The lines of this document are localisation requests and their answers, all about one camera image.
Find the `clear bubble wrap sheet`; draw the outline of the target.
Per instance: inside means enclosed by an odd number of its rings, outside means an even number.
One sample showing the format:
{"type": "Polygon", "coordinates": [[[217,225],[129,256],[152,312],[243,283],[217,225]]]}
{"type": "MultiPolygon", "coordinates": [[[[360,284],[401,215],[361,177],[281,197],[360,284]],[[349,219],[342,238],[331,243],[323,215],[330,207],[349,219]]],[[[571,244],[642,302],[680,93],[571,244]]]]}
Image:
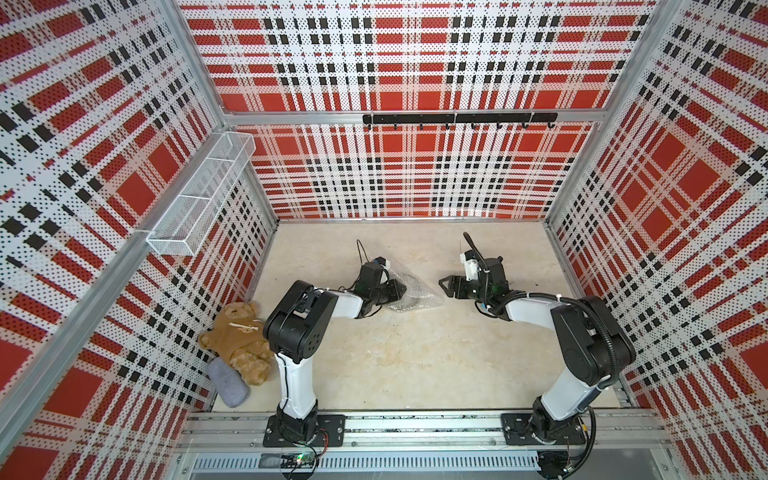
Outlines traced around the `clear bubble wrap sheet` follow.
{"type": "Polygon", "coordinates": [[[386,308],[397,313],[425,310],[442,307],[444,300],[428,285],[408,272],[390,271],[390,278],[397,280],[405,287],[402,296],[386,305],[386,308]]]}

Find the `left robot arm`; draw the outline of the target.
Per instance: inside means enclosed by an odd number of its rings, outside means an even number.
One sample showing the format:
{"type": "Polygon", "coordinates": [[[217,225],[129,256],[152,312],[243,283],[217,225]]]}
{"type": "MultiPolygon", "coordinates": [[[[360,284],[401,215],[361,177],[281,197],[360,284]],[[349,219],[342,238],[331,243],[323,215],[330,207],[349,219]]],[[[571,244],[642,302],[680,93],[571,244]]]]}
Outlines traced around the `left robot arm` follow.
{"type": "Polygon", "coordinates": [[[349,289],[325,289],[302,280],[292,284],[264,325],[280,375],[275,429],[284,440],[307,445],[319,432],[312,357],[330,321],[366,318],[374,308],[401,300],[406,291],[383,257],[363,263],[349,289]]]}

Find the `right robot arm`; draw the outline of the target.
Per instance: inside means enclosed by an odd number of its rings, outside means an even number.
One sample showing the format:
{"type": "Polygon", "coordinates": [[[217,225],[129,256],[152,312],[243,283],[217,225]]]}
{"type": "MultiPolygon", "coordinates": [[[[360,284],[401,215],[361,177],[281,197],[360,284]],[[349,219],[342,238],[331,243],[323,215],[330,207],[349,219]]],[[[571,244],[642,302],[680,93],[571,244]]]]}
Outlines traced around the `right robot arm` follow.
{"type": "Polygon", "coordinates": [[[520,437],[542,444],[563,440],[576,428],[579,416],[635,361],[634,346],[597,296],[573,299],[513,290],[500,257],[481,260],[466,252],[460,261],[464,274],[438,281],[448,297],[473,301],[485,316],[540,326],[556,334],[565,367],[536,398],[527,422],[515,429],[520,437]]]}

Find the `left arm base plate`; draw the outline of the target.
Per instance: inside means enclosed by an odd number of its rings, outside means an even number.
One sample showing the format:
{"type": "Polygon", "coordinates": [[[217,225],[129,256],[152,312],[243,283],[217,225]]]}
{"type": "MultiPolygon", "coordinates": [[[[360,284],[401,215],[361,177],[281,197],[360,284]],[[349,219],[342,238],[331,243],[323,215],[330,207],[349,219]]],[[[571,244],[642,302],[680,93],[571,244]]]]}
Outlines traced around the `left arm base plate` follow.
{"type": "Polygon", "coordinates": [[[306,440],[301,434],[291,432],[278,421],[276,415],[268,418],[266,431],[262,439],[265,448],[287,448],[290,446],[309,445],[322,449],[341,447],[345,435],[346,417],[341,414],[321,414],[318,416],[314,432],[306,440]]]}

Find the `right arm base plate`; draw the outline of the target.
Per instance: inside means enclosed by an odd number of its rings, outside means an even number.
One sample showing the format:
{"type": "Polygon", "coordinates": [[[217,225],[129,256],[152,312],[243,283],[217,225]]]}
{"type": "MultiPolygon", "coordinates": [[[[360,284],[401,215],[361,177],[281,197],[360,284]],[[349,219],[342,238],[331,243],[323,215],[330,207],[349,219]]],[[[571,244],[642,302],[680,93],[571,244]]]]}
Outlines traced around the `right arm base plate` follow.
{"type": "Polygon", "coordinates": [[[585,445],[587,434],[578,416],[552,420],[544,411],[501,415],[505,442],[512,445],[585,445]]]}

